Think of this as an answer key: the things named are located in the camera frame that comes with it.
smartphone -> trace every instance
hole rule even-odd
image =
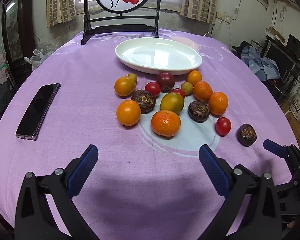
[[[16,131],[18,138],[37,139],[42,121],[60,86],[60,83],[56,83],[40,87],[21,119]]]

plate rim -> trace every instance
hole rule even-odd
[[[197,69],[197,68],[198,68],[199,66],[201,66],[201,64],[202,64],[202,57],[201,57],[201,55],[200,55],[197,51],[195,51],[193,48],[189,47],[188,45],[183,44],[183,43],[178,42],[178,41],[174,41],[174,40],[170,40],[170,39],[164,39],[164,38],[156,38],[156,37],[138,37],[138,38],[133,38],[133,39],[125,40],[125,41],[119,43],[119,44],[115,47],[115,49],[114,49],[114,52],[115,52],[117,58],[118,58],[120,61],[126,62],[126,63],[128,63],[128,64],[130,64],[130,65],[134,65],[134,66],[138,66],[138,67],[143,67],[143,68],[147,68],[147,69],[152,69],[152,70],[163,71],[164,69],[162,69],[162,68],[151,68],[151,67],[144,66],[144,65],[141,65],[141,64],[136,65],[136,64],[134,64],[134,63],[132,63],[132,62],[129,62],[129,61],[124,60],[122,57],[120,57],[120,56],[118,55],[118,53],[117,53],[117,48],[118,48],[120,45],[122,45],[123,43],[129,42],[129,41],[132,41],[132,40],[136,40],[136,39],[145,39],[145,38],[150,38],[150,39],[160,39],[160,40],[165,40],[165,41],[172,41],[173,43],[174,43],[174,42],[179,43],[179,44],[181,44],[182,46],[186,46],[187,48],[192,49],[192,50],[195,52],[195,54],[197,54],[198,57],[201,59],[201,60],[200,60],[200,61],[201,61],[200,64],[198,64],[197,66],[192,66],[191,68],[186,68],[186,69],[170,69],[169,72],[172,72],[172,71],[177,72],[177,71],[186,71],[186,70]]]

round frame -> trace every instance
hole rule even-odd
[[[122,14],[122,13],[128,13],[128,12],[132,12],[134,10],[137,10],[139,9],[141,6],[143,6],[146,2],[148,2],[148,0],[143,0],[141,3],[137,4],[135,7],[132,7],[131,9],[128,9],[128,10],[123,10],[123,11],[114,11],[114,10],[111,10],[107,7],[105,7],[100,0],[96,0],[98,5],[100,5],[101,8],[103,8],[104,10],[108,11],[108,12],[111,12],[111,13],[117,13],[117,14]]]

black speaker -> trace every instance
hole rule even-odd
[[[287,49],[290,50],[290,52],[294,54],[297,59],[300,59],[300,41],[291,34],[289,35]]]

metal bolt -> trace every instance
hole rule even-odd
[[[263,176],[266,178],[266,179],[271,179],[271,174],[266,172],[265,174],[263,174]]]
[[[62,173],[63,173],[63,169],[62,168],[56,169],[54,171],[54,174],[56,174],[56,175],[61,175]]]
[[[29,178],[31,178],[31,177],[32,177],[32,175],[33,175],[33,173],[32,173],[32,172],[28,172],[28,173],[26,174],[26,178],[27,178],[27,179],[29,179]]]
[[[234,169],[233,172],[234,172],[235,175],[241,175],[242,174],[242,170],[240,170],[240,169]]]

